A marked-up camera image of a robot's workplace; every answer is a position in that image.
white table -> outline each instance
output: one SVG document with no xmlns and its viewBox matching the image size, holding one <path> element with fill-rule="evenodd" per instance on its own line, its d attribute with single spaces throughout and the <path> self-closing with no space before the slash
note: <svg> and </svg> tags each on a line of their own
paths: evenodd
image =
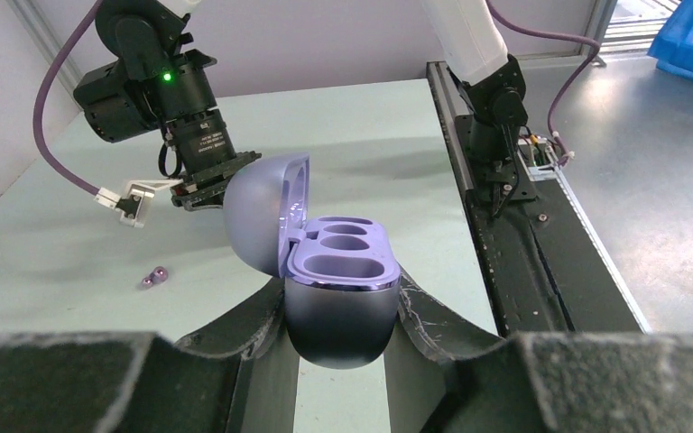
<svg viewBox="0 0 693 433">
<path fill-rule="evenodd" d="M 495 332 L 425 80 L 230 97 L 219 107 L 238 151 L 310 152 L 311 216 L 382 222 L 424 290 Z M 53 149 L 81 177 L 119 189 L 157 179 L 160 145 L 157 133 L 102 142 L 80 116 Z M 138 290 L 157 265 L 171 271 L 168 282 Z M 0 199 L 0 332 L 156 330 L 173 341 L 267 281 L 233 254 L 220 210 L 184 212 L 168 192 L 140 230 L 43 161 Z M 382 360 L 353 371 L 302 361 L 296 431 L 389 431 Z"/>
</svg>

case lid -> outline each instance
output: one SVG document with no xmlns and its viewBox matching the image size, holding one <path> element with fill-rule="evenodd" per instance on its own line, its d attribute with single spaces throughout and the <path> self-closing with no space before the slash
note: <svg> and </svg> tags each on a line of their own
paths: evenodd
<svg viewBox="0 0 693 433">
<path fill-rule="evenodd" d="M 238 257 L 273 277 L 285 275 L 292 231 L 307 220 L 310 155 L 262 158 L 239 170 L 224 197 L 227 238 Z"/>
</svg>

table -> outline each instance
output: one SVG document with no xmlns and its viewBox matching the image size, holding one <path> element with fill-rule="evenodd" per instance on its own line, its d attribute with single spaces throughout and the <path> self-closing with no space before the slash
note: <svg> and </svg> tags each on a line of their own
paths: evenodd
<svg viewBox="0 0 693 433">
<path fill-rule="evenodd" d="M 426 80 L 222 98 L 236 149 L 310 152 L 310 215 L 383 223 L 419 285 L 495 333 Z M 157 179 L 157 133 L 105 143 L 79 116 L 52 146 L 98 187 Z M 206 325 L 268 280 L 233 254 L 220 210 L 187 213 L 156 198 L 132 229 L 38 161 L 0 198 L 0 332 L 158 331 Z M 170 279 L 139 290 L 155 266 Z M 330 371 L 302 360 L 297 432 L 389 430 L 381 360 Z"/>
</svg>

purple earbud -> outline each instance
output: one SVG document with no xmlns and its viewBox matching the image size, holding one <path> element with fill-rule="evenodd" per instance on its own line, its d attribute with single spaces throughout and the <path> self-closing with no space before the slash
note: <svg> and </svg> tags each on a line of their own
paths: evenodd
<svg viewBox="0 0 693 433">
<path fill-rule="evenodd" d="M 162 266 L 158 266 L 152 272 L 150 272 L 150 275 L 144 277 L 142 279 L 142 287 L 146 289 L 150 289 L 152 286 L 155 284 L 160 284 L 162 282 L 165 282 L 166 280 L 169 279 L 169 272 L 166 271 L 166 268 Z"/>
</svg>

earbud case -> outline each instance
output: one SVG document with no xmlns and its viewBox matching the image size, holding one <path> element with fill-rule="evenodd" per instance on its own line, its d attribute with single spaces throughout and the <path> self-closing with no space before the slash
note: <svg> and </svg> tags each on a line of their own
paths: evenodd
<svg viewBox="0 0 693 433">
<path fill-rule="evenodd" d="M 392 336 L 400 266 L 375 221 L 308 219 L 310 156 L 262 158 L 227 185 L 224 217 L 237 256 L 285 281 L 285 320 L 304 359 L 328 368 L 374 361 Z"/>
</svg>

